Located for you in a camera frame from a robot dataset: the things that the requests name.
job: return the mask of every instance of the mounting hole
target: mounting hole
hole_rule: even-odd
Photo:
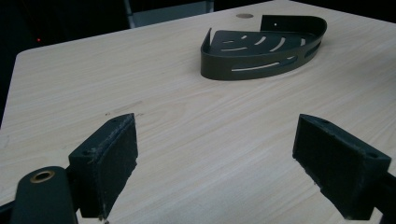
[[[367,156],[369,156],[369,157],[371,157],[371,158],[378,158],[378,155],[376,155],[376,154],[373,153],[373,152],[367,153]]]
[[[237,18],[241,18],[241,19],[250,19],[253,18],[253,15],[248,14],[248,13],[240,13],[238,15],[236,15]]]
[[[55,176],[55,172],[53,172],[51,170],[42,171],[42,172],[37,173],[34,176],[32,176],[32,178],[30,178],[30,182],[32,182],[34,184],[39,184],[39,183],[42,183],[44,181],[51,179],[53,176]]]

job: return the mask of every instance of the light wood tabletop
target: light wood tabletop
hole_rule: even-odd
[[[324,19],[318,54],[275,77],[202,77],[207,31],[259,31],[262,15]],[[22,177],[66,168],[102,124],[134,113],[139,157],[112,224],[378,223],[376,209],[345,221],[291,152],[308,114],[396,158],[395,36],[394,23],[276,0],[26,50],[0,130],[0,204]]]

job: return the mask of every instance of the wooden table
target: wooden table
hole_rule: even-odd
[[[326,20],[315,58],[275,77],[202,77],[209,28],[259,31],[263,14]],[[396,158],[395,36],[394,23],[279,0],[22,52],[0,131],[0,204],[23,176],[67,167],[103,123],[134,113],[138,165],[111,223],[346,223],[291,156],[298,117]]]

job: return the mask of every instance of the dark background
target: dark background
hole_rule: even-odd
[[[171,7],[198,0],[128,0],[133,11]],[[212,0],[214,11],[268,0]],[[341,3],[295,0],[382,21],[396,22],[390,0]],[[0,0],[0,125],[15,58],[21,51],[129,29],[123,0]]]

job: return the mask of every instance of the wood grain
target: wood grain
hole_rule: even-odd
[[[325,19],[315,58],[276,77],[202,77],[209,28],[258,31],[263,14]],[[0,130],[0,204],[24,175],[67,167],[103,123],[134,113],[138,164],[110,223],[378,223],[376,210],[346,222],[291,150],[309,114],[396,158],[394,36],[394,23],[278,0],[22,52]]]

